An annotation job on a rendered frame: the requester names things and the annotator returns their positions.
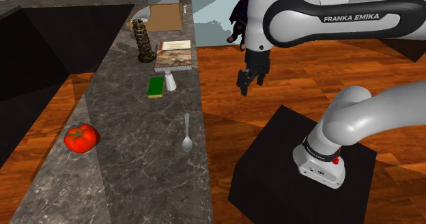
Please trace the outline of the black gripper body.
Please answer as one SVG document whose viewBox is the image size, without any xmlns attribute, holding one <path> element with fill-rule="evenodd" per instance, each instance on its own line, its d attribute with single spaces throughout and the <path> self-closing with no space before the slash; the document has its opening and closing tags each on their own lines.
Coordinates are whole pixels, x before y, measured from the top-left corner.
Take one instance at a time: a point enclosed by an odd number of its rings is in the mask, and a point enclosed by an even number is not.
<svg viewBox="0 0 426 224">
<path fill-rule="evenodd" d="M 267 51 L 252 51 L 249 48 L 245 51 L 246 68 L 250 70 L 260 69 L 264 72 L 270 70 L 270 50 Z"/>
</svg>

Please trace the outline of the dark draped figure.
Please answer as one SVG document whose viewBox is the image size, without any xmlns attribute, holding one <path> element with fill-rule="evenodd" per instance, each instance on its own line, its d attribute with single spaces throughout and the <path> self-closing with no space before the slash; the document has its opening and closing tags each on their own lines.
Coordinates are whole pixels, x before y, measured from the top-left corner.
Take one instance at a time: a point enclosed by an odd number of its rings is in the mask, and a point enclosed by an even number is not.
<svg viewBox="0 0 426 224">
<path fill-rule="evenodd" d="M 240 50 L 244 51 L 246 48 L 245 44 L 245 31 L 248 21 L 248 3 L 249 0 L 239 0 L 229 17 L 229 21 L 233 24 L 232 34 L 227 38 L 228 43 L 234 42 L 238 36 L 242 37 L 240 42 Z"/>
</svg>

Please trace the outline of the white salt shaker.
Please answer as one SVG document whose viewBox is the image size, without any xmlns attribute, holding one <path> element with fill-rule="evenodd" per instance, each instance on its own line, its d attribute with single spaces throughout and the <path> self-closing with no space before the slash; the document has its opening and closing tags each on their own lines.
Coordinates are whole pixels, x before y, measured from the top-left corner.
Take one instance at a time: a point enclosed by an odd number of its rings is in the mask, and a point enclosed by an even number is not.
<svg viewBox="0 0 426 224">
<path fill-rule="evenodd" d="M 177 87 L 174 77 L 170 70 L 165 71 L 165 83 L 166 83 L 167 90 L 170 92 L 174 91 Z"/>
</svg>

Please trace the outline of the brown hardcover book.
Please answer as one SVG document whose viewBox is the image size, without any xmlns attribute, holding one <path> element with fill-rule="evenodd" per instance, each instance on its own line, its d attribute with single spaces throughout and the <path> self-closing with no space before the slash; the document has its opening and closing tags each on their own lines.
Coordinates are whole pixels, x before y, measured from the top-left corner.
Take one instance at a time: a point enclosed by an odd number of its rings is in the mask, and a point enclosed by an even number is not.
<svg viewBox="0 0 426 224">
<path fill-rule="evenodd" d="M 164 41 L 158 44 L 155 72 L 192 69 L 190 40 Z"/>
</svg>

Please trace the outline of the silver spoon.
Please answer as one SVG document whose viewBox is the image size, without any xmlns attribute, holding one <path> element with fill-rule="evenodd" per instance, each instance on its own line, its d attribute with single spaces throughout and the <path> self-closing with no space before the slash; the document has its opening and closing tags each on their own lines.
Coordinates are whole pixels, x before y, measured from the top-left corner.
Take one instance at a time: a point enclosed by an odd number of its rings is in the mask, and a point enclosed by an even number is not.
<svg viewBox="0 0 426 224">
<path fill-rule="evenodd" d="M 188 133 L 188 129 L 189 129 L 189 114 L 185 113 L 184 114 L 184 121 L 185 121 L 185 129 L 186 129 L 186 136 L 182 141 L 182 149 L 185 152 L 189 152 L 191 151 L 192 147 L 193 147 L 193 141 L 191 140 L 191 138 L 189 137 L 189 133 Z"/>
</svg>

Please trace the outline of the green yellow sponge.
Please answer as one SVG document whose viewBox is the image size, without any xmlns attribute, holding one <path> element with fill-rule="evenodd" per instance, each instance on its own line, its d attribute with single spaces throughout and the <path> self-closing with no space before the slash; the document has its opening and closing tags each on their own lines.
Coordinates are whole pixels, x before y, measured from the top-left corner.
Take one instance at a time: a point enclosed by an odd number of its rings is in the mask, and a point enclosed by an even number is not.
<svg viewBox="0 0 426 224">
<path fill-rule="evenodd" d="M 147 91 L 148 98 L 161 98 L 164 91 L 164 77 L 152 77 Z"/>
</svg>

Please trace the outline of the black robot stand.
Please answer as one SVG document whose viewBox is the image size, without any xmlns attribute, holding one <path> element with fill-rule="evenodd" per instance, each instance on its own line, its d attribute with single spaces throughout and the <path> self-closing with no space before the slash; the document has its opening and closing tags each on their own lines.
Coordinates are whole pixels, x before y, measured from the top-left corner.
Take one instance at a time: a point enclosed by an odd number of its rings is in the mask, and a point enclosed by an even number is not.
<svg viewBox="0 0 426 224">
<path fill-rule="evenodd" d="M 228 200 L 254 224 L 363 224 L 377 153 L 344 147 L 342 187 L 299 173 L 293 149 L 315 121 L 281 106 L 236 163 Z"/>
</svg>

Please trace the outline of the brown cardboard box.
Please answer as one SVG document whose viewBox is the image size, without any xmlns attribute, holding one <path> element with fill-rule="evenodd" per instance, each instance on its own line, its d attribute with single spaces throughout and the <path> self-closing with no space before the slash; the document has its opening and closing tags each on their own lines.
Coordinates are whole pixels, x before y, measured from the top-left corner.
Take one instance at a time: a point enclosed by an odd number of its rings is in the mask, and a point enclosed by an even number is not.
<svg viewBox="0 0 426 224">
<path fill-rule="evenodd" d="M 182 30 L 182 3 L 180 0 L 140 0 L 141 8 L 128 17 L 126 26 L 132 29 L 132 21 L 140 19 L 148 31 Z"/>
</svg>

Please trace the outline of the brown leaning tower figure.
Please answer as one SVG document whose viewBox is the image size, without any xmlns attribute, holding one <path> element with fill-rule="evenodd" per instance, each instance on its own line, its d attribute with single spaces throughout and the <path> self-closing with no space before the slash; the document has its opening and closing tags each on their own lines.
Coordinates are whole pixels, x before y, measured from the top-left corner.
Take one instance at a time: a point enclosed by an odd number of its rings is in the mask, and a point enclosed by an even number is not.
<svg viewBox="0 0 426 224">
<path fill-rule="evenodd" d="M 156 59 L 156 53 L 152 50 L 148 32 L 143 21 L 141 19 L 134 19 L 132 21 L 132 30 L 134 31 L 139 50 L 137 59 L 141 63 L 153 62 Z"/>
</svg>

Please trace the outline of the red tomato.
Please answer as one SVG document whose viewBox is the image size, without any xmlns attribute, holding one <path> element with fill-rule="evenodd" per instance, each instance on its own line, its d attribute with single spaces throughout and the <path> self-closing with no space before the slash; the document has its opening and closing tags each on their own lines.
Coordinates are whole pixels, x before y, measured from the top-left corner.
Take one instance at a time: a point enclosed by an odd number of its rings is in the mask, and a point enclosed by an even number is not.
<svg viewBox="0 0 426 224">
<path fill-rule="evenodd" d="M 90 151 L 99 141 L 99 132 L 89 124 L 82 124 L 71 128 L 63 139 L 65 145 L 76 153 Z"/>
</svg>

